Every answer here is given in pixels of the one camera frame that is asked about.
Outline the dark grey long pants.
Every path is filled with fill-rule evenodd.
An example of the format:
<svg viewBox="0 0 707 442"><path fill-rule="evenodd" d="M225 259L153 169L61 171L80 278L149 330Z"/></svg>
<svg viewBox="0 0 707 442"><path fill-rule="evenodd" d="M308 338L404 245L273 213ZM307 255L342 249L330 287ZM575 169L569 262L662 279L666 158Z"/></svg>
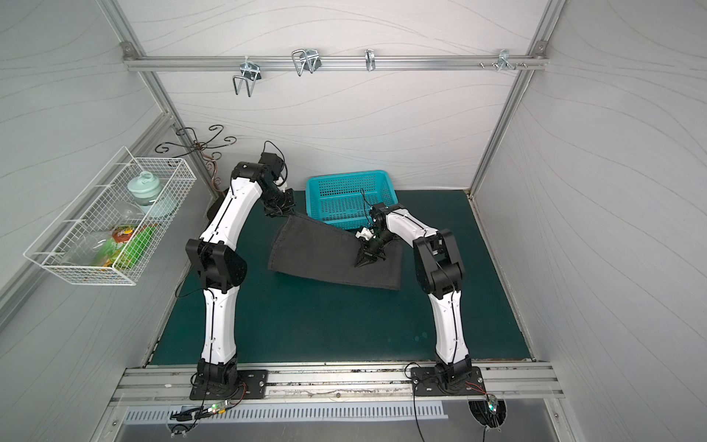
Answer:
<svg viewBox="0 0 707 442"><path fill-rule="evenodd" d="M291 215L272 242L268 269L339 285L401 288L403 251L397 239L385 246L384 259L357 267L359 250L353 233L306 215Z"/></svg>

